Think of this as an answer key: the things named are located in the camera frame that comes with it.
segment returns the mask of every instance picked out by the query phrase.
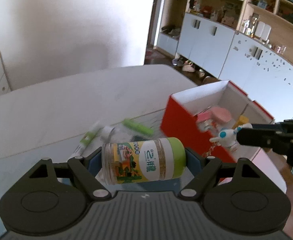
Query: plastic jar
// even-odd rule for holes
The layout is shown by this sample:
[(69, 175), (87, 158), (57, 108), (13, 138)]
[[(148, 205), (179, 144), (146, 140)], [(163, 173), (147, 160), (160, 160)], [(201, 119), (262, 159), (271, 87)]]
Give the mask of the plastic jar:
[(175, 179), (185, 166), (184, 146), (177, 138), (102, 146), (102, 170), (108, 185)]

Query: ribbed gray panel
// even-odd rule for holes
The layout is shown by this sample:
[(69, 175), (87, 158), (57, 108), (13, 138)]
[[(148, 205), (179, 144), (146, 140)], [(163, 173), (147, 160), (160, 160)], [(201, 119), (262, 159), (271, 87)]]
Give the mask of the ribbed gray panel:
[(284, 233), (241, 236), (208, 220), (199, 205), (172, 192), (118, 192), (107, 202), (96, 202), (74, 227), (52, 236), (6, 233), (1, 240), (289, 240)]

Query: red and white box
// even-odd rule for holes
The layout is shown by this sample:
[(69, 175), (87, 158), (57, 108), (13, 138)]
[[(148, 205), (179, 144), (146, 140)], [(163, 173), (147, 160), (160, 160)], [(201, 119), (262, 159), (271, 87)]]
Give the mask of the red and white box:
[[(274, 122), (272, 115), (257, 102), (251, 101), (234, 83), (220, 81), (172, 94), (168, 99), (161, 130), (168, 137), (180, 139), (184, 147), (190, 147), (198, 154), (204, 155), (212, 146), (209, 139), (213, 135), (210, 131), (201, 132), (198, 129), (196, 114), (210, 106), (219, 106), (230, 111), (233, 119), (224, 125), (227, 129), (232, 128), (241, 114), (249, 118), (250, 123)], [(234, 163), (240, 157), (253, 160), (259, 150), (259, 147), (240, 146), (238, 150), (230, 153), (222, 146), (216, 146), (211, 155), (223, 162)]]

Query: triangular cutout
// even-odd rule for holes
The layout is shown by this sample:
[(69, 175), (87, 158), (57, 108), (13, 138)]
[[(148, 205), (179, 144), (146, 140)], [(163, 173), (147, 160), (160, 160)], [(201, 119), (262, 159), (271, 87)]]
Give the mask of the triangular cutout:
[(30, 176), (30, 179), (35, 178), (46, 178), (48, 176), (48, 170), (46, 165), (42, 164), (33, 174)]
[(244, 164), (243, 168), (242, 168), (242, 177), (244, 177), (244, 178), (259, 178), (260, 176), (257, 175), (255, 173), (255, 171), (253, 171), (253, 169), (249, 165)]

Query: yellow label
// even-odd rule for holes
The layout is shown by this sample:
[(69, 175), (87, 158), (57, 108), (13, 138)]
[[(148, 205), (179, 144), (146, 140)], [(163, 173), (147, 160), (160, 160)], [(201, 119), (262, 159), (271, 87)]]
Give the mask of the yellow label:
[(113, 144), (119, 184), (160, 179), (159, 154), (154, 141)]

